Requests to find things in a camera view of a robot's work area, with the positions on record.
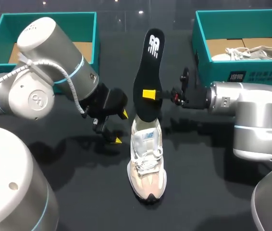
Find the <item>shoe box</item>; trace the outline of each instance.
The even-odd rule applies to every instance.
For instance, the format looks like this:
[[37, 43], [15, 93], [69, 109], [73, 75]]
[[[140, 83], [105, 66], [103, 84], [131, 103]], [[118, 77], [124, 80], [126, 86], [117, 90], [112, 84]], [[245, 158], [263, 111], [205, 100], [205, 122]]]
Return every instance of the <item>shoe box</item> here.
[[212, 61], [226, 48], [272, 47], [272, 10], [196, 11], [192, 48], [203, 86], [213, 81], [272, 85], [272, 60]]
[[[11, 72], [16, 67], [17, 38], [29, 24], [41, 17], [54, 19], [99, 73], [100, 39], [96, 12], [3, 13], [0, 17], [0, 73]], [[54, 92], [60, 93], [56, 85]]]

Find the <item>shoe insole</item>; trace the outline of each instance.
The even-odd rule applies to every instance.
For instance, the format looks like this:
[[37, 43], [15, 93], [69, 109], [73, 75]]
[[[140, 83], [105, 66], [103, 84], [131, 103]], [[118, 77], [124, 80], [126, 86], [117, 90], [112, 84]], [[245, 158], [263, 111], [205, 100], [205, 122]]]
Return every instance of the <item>shoe insole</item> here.
[[142, 121], [152, 122], [160, 114], [162, 99], [155, 101], [142, 97], [143, 90], [162, 91], [160, 64], [164, 51], [165, 36], [159, 29], [150, 29], [145, 37], [140, 67], [133, 86], [136, 113]]

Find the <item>beige suede panel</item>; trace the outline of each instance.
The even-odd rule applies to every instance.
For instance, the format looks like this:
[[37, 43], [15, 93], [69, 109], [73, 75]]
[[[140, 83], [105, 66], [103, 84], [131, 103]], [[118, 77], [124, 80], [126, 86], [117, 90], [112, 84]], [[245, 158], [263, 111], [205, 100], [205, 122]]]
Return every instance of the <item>beige suede panel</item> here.
[[141, 176], [138, 174], [136, 164], [131, 162], [131, 182], [137, 194], [144, 199], [147, 199], [150, 194], [153, 194], [156, 198], [160, 198], [163, 193], [164, 185], [159, 188], [159, 172], [146, 174]]

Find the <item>white sneaker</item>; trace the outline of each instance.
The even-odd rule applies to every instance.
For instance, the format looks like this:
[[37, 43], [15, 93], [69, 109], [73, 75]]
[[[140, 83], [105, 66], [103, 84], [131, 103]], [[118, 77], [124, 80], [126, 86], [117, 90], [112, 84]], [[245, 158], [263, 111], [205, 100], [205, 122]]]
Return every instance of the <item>white sneaker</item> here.
[[158, 119], [147, 123], [136, 115], [132, 125], [131, 161], [127, 175], [136, 195], [147, 202], [161, 198], [166, 188], [161, 126]]
[[272, 47], [259, 46], [253, 49], [246, 47], [226, 48], [225, 54], [212, 57], [213, 61], [238, 61], [272, 59]]

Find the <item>teal box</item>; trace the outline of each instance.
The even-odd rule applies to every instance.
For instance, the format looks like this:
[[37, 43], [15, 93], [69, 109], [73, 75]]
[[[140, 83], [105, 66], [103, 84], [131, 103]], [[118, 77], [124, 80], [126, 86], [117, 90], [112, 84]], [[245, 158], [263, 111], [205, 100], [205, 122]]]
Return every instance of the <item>teal box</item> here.
[[212, 61], [206, 40], [247, 38], [272, 38], [272, 10], [196, 11], [192, 47], [204, 86], [213, 81], [272, 85], [272, 60]]
[[4, 13], [0, 18], [0, 73], [11, 72], [16, 64], [9, 64], [9, 58], [20, 33], [33, 21], [50, 17], [73, 42], [92, 42], [89, 64], [99, 73], [100, 40], [96, 12], [62, 13]]

